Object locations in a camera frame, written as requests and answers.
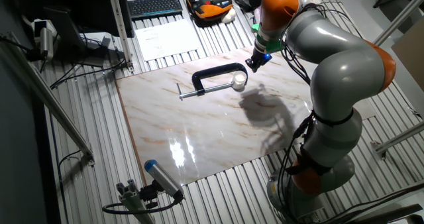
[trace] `white paper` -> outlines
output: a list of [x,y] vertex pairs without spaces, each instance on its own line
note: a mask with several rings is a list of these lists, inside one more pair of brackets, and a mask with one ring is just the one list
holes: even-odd
[[96,40],[98,42],[103,42],[103,38],[105,37],[105,33],[106,32],[88,32],[88,33],[85,34],[85,36],[88,39],[93,39],[93,40]]
[[144,61],[201,48],[193,27],[185,20],[135,31]]

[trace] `marble surface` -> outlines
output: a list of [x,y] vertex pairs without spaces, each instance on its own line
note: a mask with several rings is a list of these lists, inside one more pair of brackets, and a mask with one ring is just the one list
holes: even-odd
[[[289,145],[311,109],[309,86],[280,54],[253,74],[243,92],[232,88],[190,97],[191,75],[199,70],[244,61],[253,47],[211,56],[117,80],[141,166],[156,159],[180,184],[188,184]],[[311,76],[315,64],[302,62]],[[229,83],[224,74],[202,80],[203,87]],[[362,118],[373,116],[367,101]],[[144,175],[151,183],[150,175]]]

